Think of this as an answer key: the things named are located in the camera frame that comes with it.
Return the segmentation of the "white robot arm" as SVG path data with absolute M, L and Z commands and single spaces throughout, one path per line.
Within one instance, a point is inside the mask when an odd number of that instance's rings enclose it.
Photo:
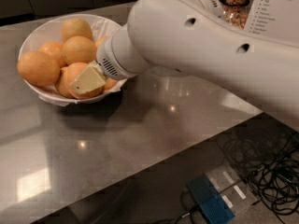
M 138 0 L 95 60 L 116 80 L 154 66 L 177 69 L 299 129 L 299 48 L 230 25 L 216 0 Z

